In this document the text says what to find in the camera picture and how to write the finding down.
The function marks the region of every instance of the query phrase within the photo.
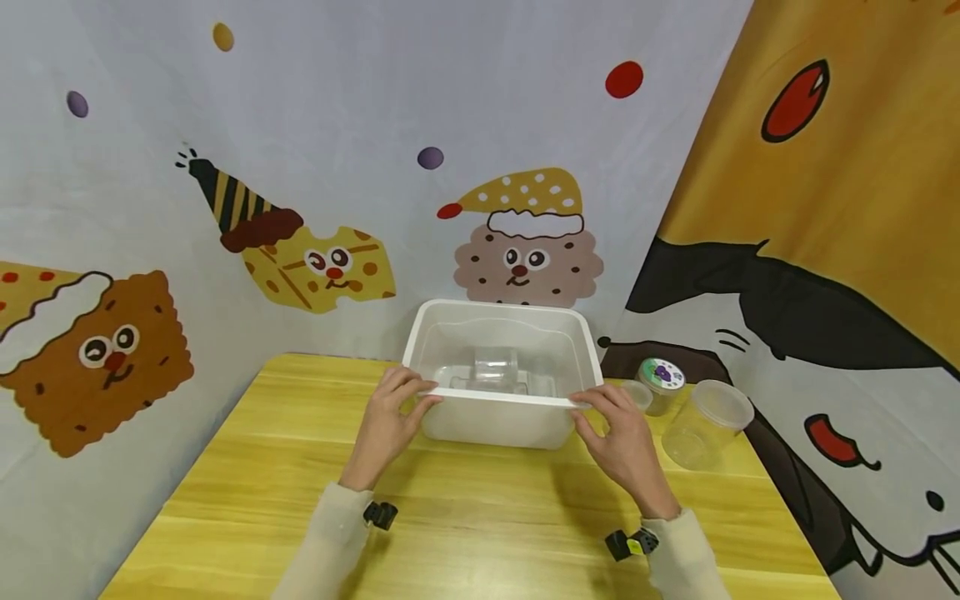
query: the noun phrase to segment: red dot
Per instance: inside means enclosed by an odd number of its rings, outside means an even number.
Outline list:
[[[632,96],[643,83],[643,69],[632,60],[621,62],[607,76],[607,93],[614,98]]]

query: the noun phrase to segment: beige sleeve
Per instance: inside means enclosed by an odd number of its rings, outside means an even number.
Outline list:
[[[693,511],[684,509],[671,521],[645,519],[642,524],[660,540],[647,560],[650,583],[663,600],[731,600]]]
[[[363,513],[373,492],[326,486],[297,556],[274,590],[274,600],[333,600],[367,543]]]

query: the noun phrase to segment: red cartoon tongue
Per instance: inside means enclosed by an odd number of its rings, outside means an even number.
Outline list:
[[[864,462],[856,443],[834,431],[827,415],[807,419],[806,433],[817,449],[834,463],[847,466]]]
[[[830,85],[826,60],[804,67],[780,92],[763,119],[760,134],[768,142],[786,141],[799,133],[820,109]]]

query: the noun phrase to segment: hand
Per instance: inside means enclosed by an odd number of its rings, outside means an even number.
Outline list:
[[[420,421],[442,398],[424,396],[409,415],[400,413],[403,400],[437,387],[405,367],[383,373],[367,402],[353,453],[340,476],[340,485],[362,492],[372,490],[383,471],[406,449],[420,429]]]
[[[572,411],[577,434],[603,472],[634,499],[645,518],[673,519],[680,515],[680,503],[670,490],[660,467],[654,438],[647,419],[622,388],[610,384],[570,397],[597,409],[610,425],[601,437],[587,417]]]

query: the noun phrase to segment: yellow dot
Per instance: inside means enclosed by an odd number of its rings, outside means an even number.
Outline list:
[[[233,32],[230,30],[230,27],[227,27],[223,23],[217,23],[213,26],[213,43],[217,44],[217,48],[220,48],[224,52],[229,52],[233,49]]]

